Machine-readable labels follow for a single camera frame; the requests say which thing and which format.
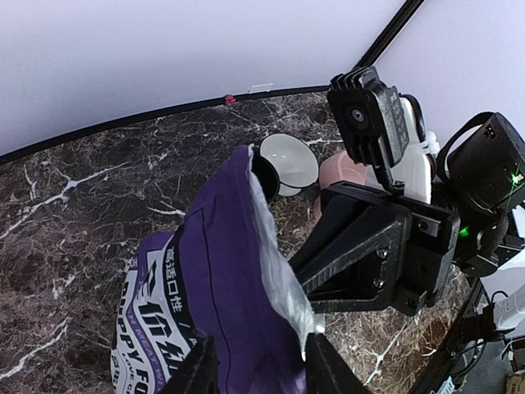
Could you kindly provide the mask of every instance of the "pink cup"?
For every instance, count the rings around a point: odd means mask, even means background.
[[[344,150],[333,154],[321,164],[319,170],[319,185],[321,189],[339,182],[348,181],[364,185],[366,168],[362,164],[354,163]],[[317,197],[313,202],[313,216],[315,220],[321,217],[321,200]]]

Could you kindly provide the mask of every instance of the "marble table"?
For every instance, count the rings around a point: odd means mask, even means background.
[[[0,392],[111,393],[126,261],[146,235],[180,223],[238,145],[278,132],[320,161],[342,149],[326,96],[301,94],[159,117],[0,167]],[[272,203],[285,256],[311,231],[317,194]],[[327,336],[373,392],[404,393],[467,293],[454,271],[433,309],[333,314]]]

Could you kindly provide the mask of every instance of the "marble tabletop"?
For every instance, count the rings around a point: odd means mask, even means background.
[[[109,350],[126,261],[173,230],[240,144],[287,133],[321,162],[343,149],[325,94],[205,108],[124,126],[0,167],[0,392],[112,392]],[[271,204],[290,257],[313,228],[318,188]],[[404,393],[450,328],[468,284],[414,318],[327,316],[327,336],[372,392]]]

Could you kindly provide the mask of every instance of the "purple bag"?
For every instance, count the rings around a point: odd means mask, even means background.
[[[221,393],[306,392],[298,335],[263,285],[249,165],[239,148],[175,232],[140,244],[118,307],[116,392],[159,392],[197,336],[215,339]]]

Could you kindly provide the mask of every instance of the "black cup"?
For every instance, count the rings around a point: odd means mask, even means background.
[[[277,174],[277,170],[272,164],[261,156],[258,151],[253,152],[252,172],[259,179],[266,201],[269,203],[275,199],[281,185],[279,174]]]

